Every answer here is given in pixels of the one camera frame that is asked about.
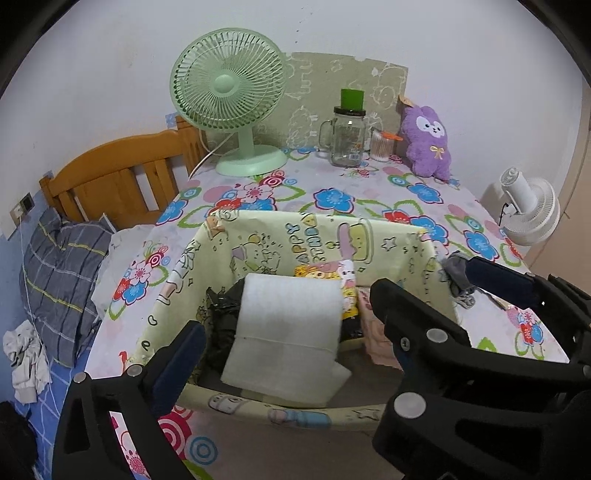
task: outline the white wall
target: white wall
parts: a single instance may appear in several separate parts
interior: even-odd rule
[[[434,107],[453,171],[480,197],[516,164],[560,188],[579,125],[582,76],[517,0],[80,0],[0,99],[0,214],[49,169],[106,141],[165,128],[173,62],[224,26],[284,51],[409,67],[407,96]]]

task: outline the pink towel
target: pink towel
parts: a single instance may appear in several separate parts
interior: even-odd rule
[[[402,370],[392,351],[392,342],[384,335],[384,324],[374,315],[369,303],[369,288],[358,288],[359,312],[365,350],[376,365]]]

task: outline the wall socket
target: wall socket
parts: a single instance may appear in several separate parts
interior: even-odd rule
[[[31,197],[30,193],[27,193],[20,202],[18,202],[12,210],[10,210],[10,217],[14,222],[14,225],[18,227],[21,224],[22,218],[28,214],[35,203],[33,202],[33,198]]]

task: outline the jar handle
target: jar handle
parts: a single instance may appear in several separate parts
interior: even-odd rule
[[[324,124],[333,125],[333,121],[334,121],[334,118],[332,120],[324,120],[324,122],[322,122],[320,124],[320,131],[318,132],[318,145],[320,146],[320,148],[330,149],[330,144],[332,143],[332,133],[330,134],[330,142],[328,144],[323,144],[322,143],[322,127],[324,126]]]

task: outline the blue bedsheet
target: blue bedsheet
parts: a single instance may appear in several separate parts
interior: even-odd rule
[[[29,422],[37,434],[37,451],[39,452],[37,470],[44,480],[51,480],[53,444],[56,439],[57,423],[66,398],[68,386],[74,375],[84,371],[91,346],[92,341],[86,350],[82,352],[74,368],[63,367],[54,360],[51,360],[49,367],[52,383],[41,392],[37,403],[23,405],[14,401],[15,409],[21,415],[27,415],[29,410],[31,411]]]

